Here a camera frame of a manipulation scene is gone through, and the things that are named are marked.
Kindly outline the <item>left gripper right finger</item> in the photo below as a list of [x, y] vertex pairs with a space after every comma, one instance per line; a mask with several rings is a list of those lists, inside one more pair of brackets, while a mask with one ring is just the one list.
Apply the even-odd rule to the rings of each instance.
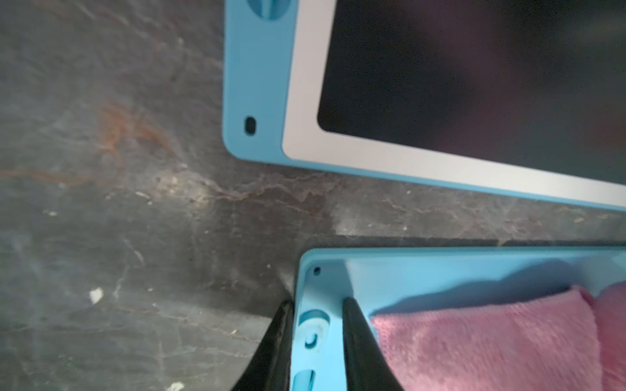
[[352, 297], [342, 303], [342, 339], [348, 391], [402, 390]]

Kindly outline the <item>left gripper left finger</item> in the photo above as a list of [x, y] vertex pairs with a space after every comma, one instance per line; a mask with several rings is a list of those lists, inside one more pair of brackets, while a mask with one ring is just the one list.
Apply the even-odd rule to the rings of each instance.
[[293, 343], [294, 303], [283, 301], [248, 367], [232, 391], [287, 391]]

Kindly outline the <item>blue front drawing tablet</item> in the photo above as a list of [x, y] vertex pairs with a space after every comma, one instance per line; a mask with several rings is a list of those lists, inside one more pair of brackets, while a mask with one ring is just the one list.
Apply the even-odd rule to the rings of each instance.
[[625, 279], [622, 247], [313, 249], [295, 290], [292, 390], [347, 387], [342, 303], [367, 317], [529, 301]]

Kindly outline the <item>blue drawing tablet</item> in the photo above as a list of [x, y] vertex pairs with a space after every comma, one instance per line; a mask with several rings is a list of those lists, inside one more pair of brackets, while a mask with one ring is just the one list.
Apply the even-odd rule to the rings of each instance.
[[247, 161], [625, 208], [622, 1], [228, 1]]
[[295, 290], [292, 390], [347, 387], [342, 303], [367, 317], [529, 301], [625, 279], [622, 247], [313, 249]]

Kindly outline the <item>pink cleaning cloth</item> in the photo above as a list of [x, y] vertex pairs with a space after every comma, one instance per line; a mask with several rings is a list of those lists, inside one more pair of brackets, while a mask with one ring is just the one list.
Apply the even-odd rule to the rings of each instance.
[[625, 285], [534, 301], [381, 314], [381, 351], [406, 390], [622, 390]]

